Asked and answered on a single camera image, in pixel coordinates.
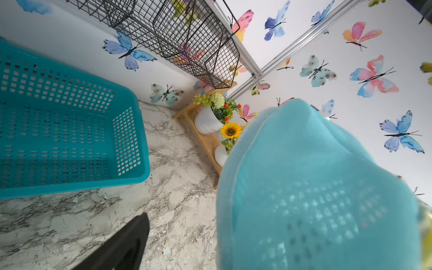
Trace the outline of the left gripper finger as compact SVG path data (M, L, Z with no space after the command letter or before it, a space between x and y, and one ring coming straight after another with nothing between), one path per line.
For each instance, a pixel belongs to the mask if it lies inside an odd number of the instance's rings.
M139 270L149 232L148 215L136 216L74 269Z

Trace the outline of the teal mesh laundry bag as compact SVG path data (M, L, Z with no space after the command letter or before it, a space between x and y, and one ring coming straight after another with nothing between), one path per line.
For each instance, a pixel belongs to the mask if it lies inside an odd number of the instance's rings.
M220 270L429 270L432 209L310 104L261 111L222 169Z

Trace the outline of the white pot yellow pink flowers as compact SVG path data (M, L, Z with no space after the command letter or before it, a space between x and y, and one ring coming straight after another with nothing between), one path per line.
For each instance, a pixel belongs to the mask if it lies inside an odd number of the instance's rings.
M241 134L246 129L249 122L253 120L257 114L257 112L254 112L247 115L246 118L242 118L242 120L245 120L246 122L245 126L233 122L225 124L220 129L220 134L223 137L223 140L221 141L222 145L218 146L214 152L214 158L220 167L223 167L225 165L230 152L234 148L237 141L240 139Z

